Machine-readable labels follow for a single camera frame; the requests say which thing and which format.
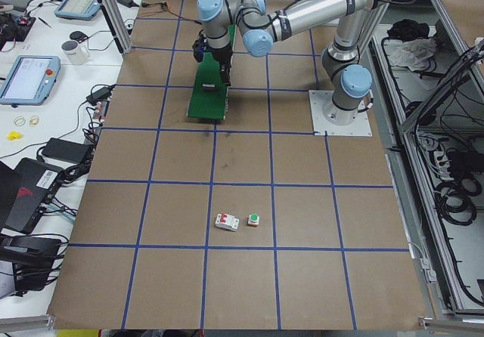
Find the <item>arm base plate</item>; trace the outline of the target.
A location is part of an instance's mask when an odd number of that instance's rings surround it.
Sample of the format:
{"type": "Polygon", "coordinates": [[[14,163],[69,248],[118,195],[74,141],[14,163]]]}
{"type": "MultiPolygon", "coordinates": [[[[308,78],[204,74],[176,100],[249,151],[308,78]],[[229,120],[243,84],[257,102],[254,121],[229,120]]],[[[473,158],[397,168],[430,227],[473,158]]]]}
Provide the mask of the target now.
{"type": "Polygon", "coordinates": [[[309,90],[313,134],[317,136],[371,137],[365,100],[356,110],[340,110],[333,102],[333,91],[309,90]]]}

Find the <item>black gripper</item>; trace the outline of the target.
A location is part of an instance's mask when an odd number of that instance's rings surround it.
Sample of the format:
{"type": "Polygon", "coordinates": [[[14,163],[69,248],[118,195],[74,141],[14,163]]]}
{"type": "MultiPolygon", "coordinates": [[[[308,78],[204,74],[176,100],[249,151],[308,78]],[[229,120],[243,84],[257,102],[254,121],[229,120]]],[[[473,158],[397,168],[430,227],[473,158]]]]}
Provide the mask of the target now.
{"type": "Polygon", "coordinates": [[[212,53],[213,59],[216,60],[220,64],[220,79],[221,82],[225,86],[231,85],[231,78],[230,78],[230,68],[232,58],[232,47],[225,46],[223,48],[211,48],[210,52],[212,53]]]}

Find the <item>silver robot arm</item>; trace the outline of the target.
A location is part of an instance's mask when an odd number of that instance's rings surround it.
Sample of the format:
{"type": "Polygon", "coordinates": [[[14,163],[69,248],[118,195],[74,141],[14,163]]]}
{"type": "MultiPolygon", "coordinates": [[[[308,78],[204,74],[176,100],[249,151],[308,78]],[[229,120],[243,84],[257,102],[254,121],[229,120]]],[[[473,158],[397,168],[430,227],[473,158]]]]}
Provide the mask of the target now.
{"type": "Polygon", "coordinates": [[[228,29],[235,25],[244,47],[254,57],[267,55],[276,42],[337,20],[334,40],[322,53],[323,67],[334,85],[331,99],[323,107],[324,117],[335,125],[354,122],[358,107],[369,93],[370,72],[358,64],[363,35],[372,34],[372,14],[392,0],[294,0],[267,13],[265,0],[197,0],[202,25],[193,45],[194,58],[201,62],[210,53],[219,65],[222,83],[230,85],[233,54],[228,29]]]}

